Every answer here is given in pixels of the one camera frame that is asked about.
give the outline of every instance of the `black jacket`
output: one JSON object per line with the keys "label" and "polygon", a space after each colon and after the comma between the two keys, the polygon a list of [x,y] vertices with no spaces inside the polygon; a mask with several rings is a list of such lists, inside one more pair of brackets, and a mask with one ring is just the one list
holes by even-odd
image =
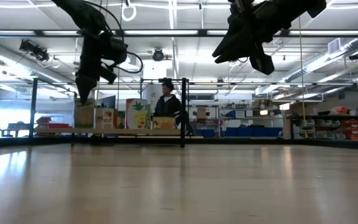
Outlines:
{"label": "black jacket", "polygon": [[179,115],[181,108],[181,103],[175,95],[164,101],[164,96],[161,96],[155,106],[154,116],[166,116],[166,117],[175,117]]}

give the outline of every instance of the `air vent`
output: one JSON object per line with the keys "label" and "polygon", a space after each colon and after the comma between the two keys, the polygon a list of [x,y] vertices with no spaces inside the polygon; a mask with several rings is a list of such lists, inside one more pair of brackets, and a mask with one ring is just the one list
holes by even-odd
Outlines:
{"label": "air vent", "polygon": [[330,43],[328,43],[328,54],[335,54],[341,50],[341,39],[337,38]]}
{"label": "air vent", "polygon": [[343,100],[345,98],[345,93],[340,93],[338,99]]}

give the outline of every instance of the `black robotic arm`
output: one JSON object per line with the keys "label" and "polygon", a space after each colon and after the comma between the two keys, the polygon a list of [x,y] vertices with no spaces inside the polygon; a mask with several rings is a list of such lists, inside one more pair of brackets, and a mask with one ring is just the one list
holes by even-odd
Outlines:
{"label": "black robotic arm", "polygon": [[[80,28],[79,34],[84,37],[75,83],[81,102],[85,103],[100,77],[111,84],[115,81],[117,75],[112,72],[112,68],[126,60],[127,45],[114,38],[103,14],[91,6],[94,3],[82,0],[52,1],[70,15]],[[101,66],[102,58],[114,61],[113,66]]]}

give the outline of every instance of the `box with pineapple image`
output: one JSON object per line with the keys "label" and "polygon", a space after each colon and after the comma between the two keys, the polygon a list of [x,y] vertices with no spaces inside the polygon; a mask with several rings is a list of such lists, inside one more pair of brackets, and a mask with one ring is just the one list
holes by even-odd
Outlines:
{"label": "box with pineapple image", "polygon": [[153,117],[153,129],[175,129],[175,118]]}
{"label": "box with pineapple image", "polygon": [[127,99],[126,101],[126,129],[147,129],[148,100]]}

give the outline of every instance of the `pineapple box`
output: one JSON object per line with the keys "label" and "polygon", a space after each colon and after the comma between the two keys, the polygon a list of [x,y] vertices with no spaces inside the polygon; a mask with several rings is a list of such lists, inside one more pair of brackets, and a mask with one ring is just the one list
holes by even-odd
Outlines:
{"label": "pineapple box", "polygon": [[94,100],[88,99],[82,105],[80,99],[75,99],[74,104],[74,127],[93,128],[94,123]]}
{"label": "pineapple box", "polygon": [[113,108],[96,108],[95,129],[114,129],[117,124],[117,110]]}
{"label": "pineapple box", "polygon": [[126,129],[146,129],[148,100],[127,99],[126,101]]}
{"label": "pineapple box", "polygon": [[153,129],[175,129],[175,118],[153,117]]}

